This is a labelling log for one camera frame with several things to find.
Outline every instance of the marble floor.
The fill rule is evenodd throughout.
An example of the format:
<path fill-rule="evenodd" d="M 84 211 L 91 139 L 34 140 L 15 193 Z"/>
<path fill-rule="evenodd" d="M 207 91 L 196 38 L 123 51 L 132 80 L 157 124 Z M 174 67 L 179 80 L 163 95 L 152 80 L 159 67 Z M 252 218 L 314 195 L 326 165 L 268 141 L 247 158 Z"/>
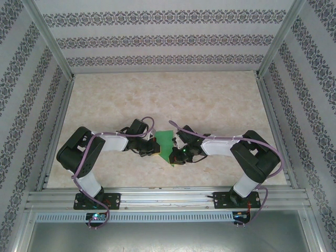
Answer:
<path fill-rule="evenodd" d="M 77 75 L 57 150 L 80 126 L 115 131 L 145 116 L 156 130 L 176 132 L 169 120 L 217 136 L 251 129 L 275 146 L 252 71 L 146 72 Z M 231 186 L 243 174 L 232 157 L 172 167 L 158 155 L 131 151 L 101 152 L 93 171 L 103 187 Z M 286 184 L 284 174 L 265 184 Z M 75 187 L 56 159 L 47 187 Z"/>

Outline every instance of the metal plate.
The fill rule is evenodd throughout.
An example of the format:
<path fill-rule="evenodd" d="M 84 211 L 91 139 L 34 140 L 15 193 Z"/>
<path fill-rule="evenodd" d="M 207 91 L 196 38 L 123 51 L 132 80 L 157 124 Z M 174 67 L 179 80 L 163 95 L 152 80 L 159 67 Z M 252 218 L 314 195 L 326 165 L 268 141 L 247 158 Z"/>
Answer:
<path fill-rule="evenodd" d="M 104 193 L 103 203 L 106 204 L 109 210 L 119 210 L 120 207 L 120 193 Z M 101 205 L 95 207 L 91 201 L 83 196 L 81 193 L 77 193 L 75 197 L 75 202 L 73 204 L 75 210 L 104 210 L 105 208 Z"/>
<path fill-rule="evenodd" d="M 248 203 L 250 203 L 250 208 L 260 208 L 260 197 L 258 192 L 251 192 L 246 200 L 242 202 L 241 206 L 236 206 L 230 200 L 230 192 L 214 192 L 213 199 L 215 204 L 215 209 L 238 209 L 238 208 L 248 208 Z"/>

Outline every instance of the patterned wallpaper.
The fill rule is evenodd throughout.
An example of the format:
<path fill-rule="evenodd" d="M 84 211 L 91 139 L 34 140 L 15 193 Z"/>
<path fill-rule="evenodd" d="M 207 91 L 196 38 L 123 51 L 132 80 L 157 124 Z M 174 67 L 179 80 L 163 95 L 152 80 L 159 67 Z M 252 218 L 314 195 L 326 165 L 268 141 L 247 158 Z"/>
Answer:
<path fill-rule="evenodd" d="M 0 251 L 36 189 L 68 80 L 20 0 L 0 3 Z"/>
<path fill-rule="evenodd" d="M 292 0 L 36 1 L 74 73 L 257 70 Z"/>
<path fill-rule="evenodd" d="M 264 76 L 327 251 L 336 251 L 335 11 L 332 1 L 307 1 Z"/>

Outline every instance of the green paper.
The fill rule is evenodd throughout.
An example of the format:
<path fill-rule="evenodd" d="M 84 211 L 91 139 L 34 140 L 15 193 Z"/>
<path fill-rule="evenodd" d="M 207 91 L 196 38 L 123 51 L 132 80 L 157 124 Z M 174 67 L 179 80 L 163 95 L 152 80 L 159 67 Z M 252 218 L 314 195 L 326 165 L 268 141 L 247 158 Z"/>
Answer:
<path fill-rule="evenodd" d="M 165 159 L 169 163 L 169 155 L 173 151 L 173 137 L 174 132 L 172 130 L 166 130 L 166 131 L 157 131 L 155 133 L 156 142 L 161 147 L 161 153 L 159 154 L 160 157 Z"/>

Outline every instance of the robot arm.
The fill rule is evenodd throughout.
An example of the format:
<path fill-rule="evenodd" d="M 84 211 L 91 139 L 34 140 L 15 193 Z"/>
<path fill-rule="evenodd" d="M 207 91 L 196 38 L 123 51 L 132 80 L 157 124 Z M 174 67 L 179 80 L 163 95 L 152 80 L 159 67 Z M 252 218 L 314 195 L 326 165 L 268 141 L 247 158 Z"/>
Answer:
<path fill-rule="evenodd" d="M 183 129 L 194 133 L 187 125 Z M 172 164 L 194 163 L 193 157 L 196 155 L 203 156 L 203 158 L 208 155 L 225 155 L 232 156 L 238 161 L 244 174 L 230 191 L 230 199 L 237 206 L 248 197 L 256 186 L 266 180 L 280 162 L 279 156 L 270 148 L 253 142 L 253 140 L 257 140 L 268 145 L 257 132 L 252 130 L 230 140 L 216 138 L 210 134 L 205 134 L 205 139 L 182 130 L 179 130 L 176 135 L 184 145 L 181 148 L 179 146 L 173 148 L 170 155 L 170 163 Z"/>
<path fill-rule="evenodd" d="M 118 133 L 125 135 L 138 135 L 143 133 L 148 125 L 139 119 L 135 119 L 130 127 L 125 127 Z M 148 133 L 147 139 L 141 137 L 126 137 L 120 134 L 103 134 L 95 137 L 91 143 L 83 166 L 75 178 L 80 187 L 91 197 L 102 201 L 104 189 L 96 180 L 92 168 L 101 151 L 128 151 L 131 150 L 140 156 L 160 153 L 160 146 L 153 136 L 153 131 Z M 85 149 L 95 133 L 85 127 L 79 127 L 69 140 L 58 151 L 56 159 L 72 175 L 83 158 Z"/>

